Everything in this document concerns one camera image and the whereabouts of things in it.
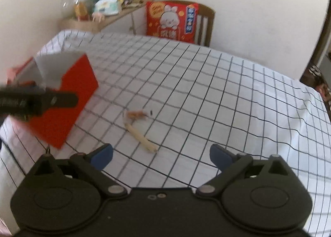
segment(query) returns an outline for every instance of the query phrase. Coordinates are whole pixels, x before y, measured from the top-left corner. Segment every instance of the chair backrest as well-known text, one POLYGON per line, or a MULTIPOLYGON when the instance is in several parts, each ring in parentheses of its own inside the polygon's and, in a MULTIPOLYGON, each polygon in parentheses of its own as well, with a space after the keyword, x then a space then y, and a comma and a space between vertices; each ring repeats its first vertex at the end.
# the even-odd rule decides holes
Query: chair backrest
MULTIPOLYGON (((190 5, 195 2, 192 1, 183 1, 183 0, 167 0, 171 3, 178 3, 182 5, 190 5)), ((215 17, 215 11, 211 9, 210 7, 207 7, 203 4, 199 4, 199 12, 198 16, 201 16, 200 22, 197 21, 197 28, 196 28, 196 43, 198 45, 209 47, 210 40, 211 40, 211 33, 212 33, 212 27, 214 25, 214 17, 215 17), (206 33, 205 33, 205 40, 201 43, 202 35, 204 31, 204 23, 206 22, 206 33)))

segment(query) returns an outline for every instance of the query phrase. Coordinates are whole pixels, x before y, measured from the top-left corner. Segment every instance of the white cartoon character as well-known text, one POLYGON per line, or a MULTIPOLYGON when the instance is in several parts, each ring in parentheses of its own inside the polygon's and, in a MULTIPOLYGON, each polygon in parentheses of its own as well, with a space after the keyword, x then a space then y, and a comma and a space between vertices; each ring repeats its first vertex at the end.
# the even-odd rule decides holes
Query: white cartoon character
POLYGON ((165 28, 172 28, 173 30, 177 29, 179 24, 179 18, 176 13, 178 7, 170 7, 166 5, 164 7, 164 13, 161 16, 160 24, 163 29, 165 28))

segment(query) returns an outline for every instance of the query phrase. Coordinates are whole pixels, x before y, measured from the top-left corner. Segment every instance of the tablecloth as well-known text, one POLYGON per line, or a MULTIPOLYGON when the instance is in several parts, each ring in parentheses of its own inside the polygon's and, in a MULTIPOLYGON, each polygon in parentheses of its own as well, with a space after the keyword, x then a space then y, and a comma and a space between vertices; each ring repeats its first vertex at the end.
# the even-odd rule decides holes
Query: tablecloth
MULTIPOLYGON (((109 142, 114 157, 104 174, 128 189, 197 188, 219 174, 209 159, 213 143, 256 159, 280 154, 313 199, 305 230, 330 235, 331 124, 314 89, 251 61, 167 39, 66 30, 38 55, 64 50, 87 53, 99 89, 62 149, 51 147, 56 158, 109 142), (158 146, 156 154, 123 124, 123 111, 142 108, 153 115, 133 126, 158 146)), ((1 180, 13 193, 47 143, 10 119, 0 137, 1 180)))

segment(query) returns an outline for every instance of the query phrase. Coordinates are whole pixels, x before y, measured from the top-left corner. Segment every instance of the wooden chair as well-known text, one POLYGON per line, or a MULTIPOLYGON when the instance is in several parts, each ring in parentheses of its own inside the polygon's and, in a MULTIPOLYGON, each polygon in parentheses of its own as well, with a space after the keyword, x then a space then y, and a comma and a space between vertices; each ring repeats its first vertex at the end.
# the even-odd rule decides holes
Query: wooden chair
MULTIPOLYGON (((183 0, 167 0, 167 1, 169 1, 171 3, 178 3, 178 4, 182 4, 182 5, 187 5, 187 6, 195 3, 195 2, 183 1, 183 0)), ((200 25, 199 25, 199 27, 197 25, 197 28, 196 28, 196 33, 198 33, 198 45, 209 47, 210 40, 211 40, 212 27, 214 25, 215 11, 213 9, 211 9, 210 7, 207 7, 203 4, 199 4, 198 15, 201 16, 200 25), (206 36, 205 36, 205 41, 201 44, 205 18, 207 18, 206 36)))

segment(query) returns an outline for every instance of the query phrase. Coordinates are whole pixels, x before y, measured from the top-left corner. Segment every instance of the beige stick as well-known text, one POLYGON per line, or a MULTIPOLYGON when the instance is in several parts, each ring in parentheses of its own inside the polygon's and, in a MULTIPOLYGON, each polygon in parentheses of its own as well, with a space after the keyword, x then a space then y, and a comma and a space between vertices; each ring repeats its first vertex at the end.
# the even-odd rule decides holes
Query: beige stick
POLYGON ((130 123, 125 123, 125 128, 150 152, 156 152, 158 150, 155 144, 151 143, 136 128, 132 127, 130 123))

